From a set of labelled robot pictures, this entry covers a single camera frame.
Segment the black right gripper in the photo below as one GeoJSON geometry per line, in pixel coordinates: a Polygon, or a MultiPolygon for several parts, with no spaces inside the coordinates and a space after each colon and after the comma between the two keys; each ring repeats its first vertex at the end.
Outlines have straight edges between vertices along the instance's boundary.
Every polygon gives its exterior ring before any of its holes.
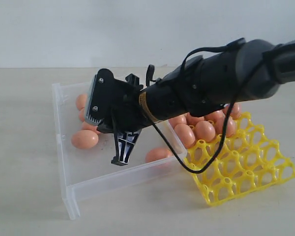
{"type": "Polygon", "coordinates": [[[102,133],[117,131],[114,132],[116,155],[111,160],[111,163],[117,166],[128,165],[141,129],[152,125],[139,105],[138,96],[143,89],[139,77],[129,74],[124,81],[131,86],[131,90],[124,95],[122,101],[111,108],[110,122],[98,125],[98,130],[102,133]]]}

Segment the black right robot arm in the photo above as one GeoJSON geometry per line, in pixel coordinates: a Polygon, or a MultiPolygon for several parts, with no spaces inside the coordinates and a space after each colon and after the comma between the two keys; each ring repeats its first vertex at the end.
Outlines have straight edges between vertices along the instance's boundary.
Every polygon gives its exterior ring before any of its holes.
{"type": "Polygon", "coordinates": [[[295,41],[273,45],[261,39],[238,39],[222,47],[190,52],[182,64],[163,78],[153,79],[148,67],[146,84],[130,74],[124,81],[108,69],[94,79],[98,130],[114,135],[116,155],[111,163],[129,161],[141,129],[189,113],[202,117],[224,105],[272,97],[282,84],[295,82],[295,41]]]}

